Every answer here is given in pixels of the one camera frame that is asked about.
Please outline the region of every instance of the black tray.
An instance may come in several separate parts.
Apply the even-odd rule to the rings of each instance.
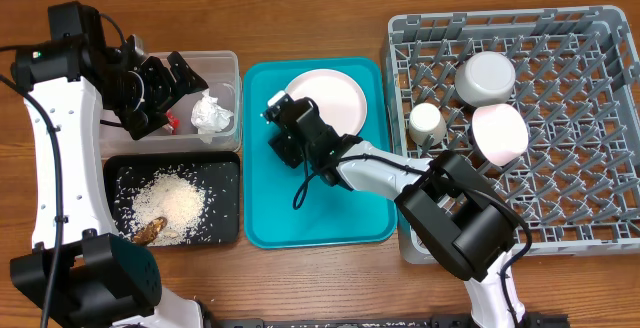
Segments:
[[[211,203],[207,203],[209,196],[205,197],[205,213],[208,217],[204,217],[204,228],[190,236],[189,243],[180,245],[235,242],[239,227],[240,158],[232,152],[140,154],[109,158],[103,168],[104,185],[116,228],[127,236],[132,233],[128,226],[129,219],[123,215],[132,204],[131,199],[127,198],[135,195],[123,192],[118,203],[115,203],[117,193],[122,188],[140,189],[153,179],[156,171],[170,166],[176,168],[180,164],[185,170],[196,174],[186,177],[182,171],[177,173],[179,177],[204,190],[213,187],[211,194],[216,194]]]

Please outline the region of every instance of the wooden table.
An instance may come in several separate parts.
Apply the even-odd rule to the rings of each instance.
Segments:
[[[0,45],[49,38],[49,5],[0,2]],[[640,25],[640,0],[83,0],[110,14],[151,51],[232,50],[242,74],[269,60],[366,56],[379,63],[390,17],[614,4]],[[105,25],[108,39],[116,35]],[[10,54],[0,57],[8,73]],[[40,310],[9,280],[27,254],[36,216],[31,126],[18,96],[0,89],[0,326],[35,327]],[[469,312],[460,281],[438,265],[403,261],[397,237],[380,244],[265,251],[241,233],[220,248],[152,249],[163,283],[198,297],[220,318],[268,320],[428,317]],[[529,257],[514,269],[528,310],[568,313],[574,327],[640,326],[640,256]]]

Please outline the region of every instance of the dish rack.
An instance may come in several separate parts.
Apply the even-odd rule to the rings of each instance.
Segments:
[[[466,157],[529,224],[529,254],[640,252],[640,120],[632,89],[640,62],[624,13],[612,6],[414,14],[388,25],[385,100],[393,151],[413,158],[445,149]],[[471,112],[456,101],[456,69],[494,51],[514,64],[508,101],[529,146],[504,167],[469,142]],[[440,107],[448,134],[416,146],[406,127],[415,104]],[[452,214],[464,198],[449,200]],[[403,217],[400,247],[411,263],[435,262]],[[520,249],[524,233],[515,233]]]

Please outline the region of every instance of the transparent plastic container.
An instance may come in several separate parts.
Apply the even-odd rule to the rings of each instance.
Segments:
[[[233,112],[229,125],[221,132],[198,134],[191,124],[191,111],[202,98],[202,92],[186,95],[172,108],[171,113],[180,120],[175,135],[160,128],[150,135],[134,141],[122,128],[100,126],[102,158],[121,154],[238,151],[242,139],[242,82],[238,58],[231,51],[180,52],[191,68],[209,85],[210,95],[218,104]],[[167,65],[169,53],[153,53]],[[112,111],[103,111],[102,119],[120,122]]]

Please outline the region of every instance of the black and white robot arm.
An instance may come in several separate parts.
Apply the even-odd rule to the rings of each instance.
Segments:
[[[308,98],[294,101],[279,92],[268,105],[264,117],[280,128],[269,143],[287,165],[295,167],[306,158],[330,185],[393,200],[434,258],[464,281],[475,323],[482,328],[514,327],[499,272],[511,258],[517,223],[485,198],[447,183],[459,182],[500,200],[471,165],[452,152],[434,160],[411,159],[381,151],[358,137],[338,137]],[[466,204],[447,216],[438,202],[461,193]],[[509,299],[522,321],[525,307],[518,300],[511,269],[507,276]]]
[[[101,15],[78,2],[49,8],[51,41],[16,51],[15,85],[44,108],[56,127],[64,206],[49,314],[62,327],[210,328],[199,302],[162,286],[153,255],[118,236],[106,201],[99,146],[103,109],[113,110],[132,139],[168,122],[167,110],[185,94],[207,88],[177,52],[170,69],[130,36],[107,47]],[[33,253],[11,260],[13,284],[40,308],[53,270],[56,236],[55,158],[41,112],[25,100],[33,127],[38,213]],[[74,267],[76,257],[85,264]]]

